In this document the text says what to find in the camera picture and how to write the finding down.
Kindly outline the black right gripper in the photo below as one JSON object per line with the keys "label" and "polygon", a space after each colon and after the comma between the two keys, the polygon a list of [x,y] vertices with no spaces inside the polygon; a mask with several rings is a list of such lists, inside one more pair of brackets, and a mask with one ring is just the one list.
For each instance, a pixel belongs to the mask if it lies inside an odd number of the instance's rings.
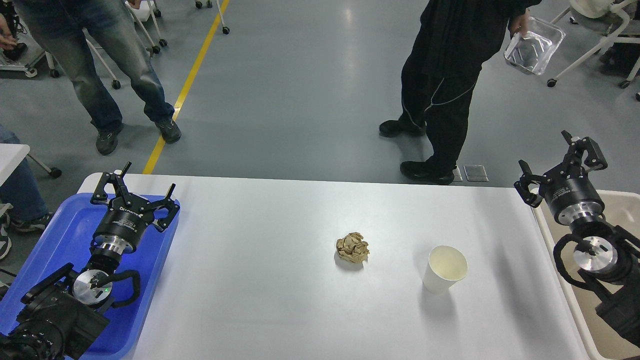
{"label": "black right gripper", "polygon": [[[537,175],[528,162],[520,159],[522,174],[514,188],[526,205],[537,208],[545,200],[554,221],[571,226],[580,218],[604,214],[605,204],[588,173],[608,168],[608,162],[599,144],[589,136],[572,136],[567,130],[561,134],[569,146],[561,164]],[[531,185],[540,185],[539,194],[530,190]]]}

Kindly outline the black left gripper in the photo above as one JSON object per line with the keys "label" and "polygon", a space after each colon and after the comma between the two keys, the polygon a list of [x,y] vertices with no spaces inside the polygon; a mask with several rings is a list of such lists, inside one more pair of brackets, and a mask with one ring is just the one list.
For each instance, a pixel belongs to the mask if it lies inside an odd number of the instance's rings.
{"label": "black left gripper", "polygon": [[[92,205],[107,205],[107,211],[93,233],[96,245],[116,244],[122,253],[130,254],[137,250],[142,236],[148,227],[163,233],[173,223],[181,207],[172,198],[176,184],[172,183],[165,196],[154,202],[144,196],[128,191],[124,177],[132,162],[126,162],[120,173],[103,172],[90,198]],[[106,186],[112,185],[115,197],[109,199]],[[157,218],[156,212],[167,210],[164,217]]]}

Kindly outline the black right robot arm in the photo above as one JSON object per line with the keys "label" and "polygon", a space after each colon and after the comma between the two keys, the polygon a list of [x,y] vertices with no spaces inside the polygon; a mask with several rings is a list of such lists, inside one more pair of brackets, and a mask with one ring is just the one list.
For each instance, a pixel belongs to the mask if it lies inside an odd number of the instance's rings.
{"label": "black right robot arm", "polygon": [[531,208],[546,203],[556,223],[567,226],[552,248],[558,274],[570,285],[599,299],[595,313],[627,342],[639,344],[639,239],[606,220],[605,203],[588,178],[608,162],[590,137],[562,131],[568,149],[562,162],[544,174],[519,160],[514,183]]}

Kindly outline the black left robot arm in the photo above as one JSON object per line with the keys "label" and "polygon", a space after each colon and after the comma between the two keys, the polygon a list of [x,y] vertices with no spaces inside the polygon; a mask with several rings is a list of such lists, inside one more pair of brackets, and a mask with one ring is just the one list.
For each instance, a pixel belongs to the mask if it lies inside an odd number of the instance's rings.
{"label": "black left robot arm", "polygon": [[119,360],[141,333],[179,202],[135,194],[126,170],[67,198],[1,301],[3,360]]}

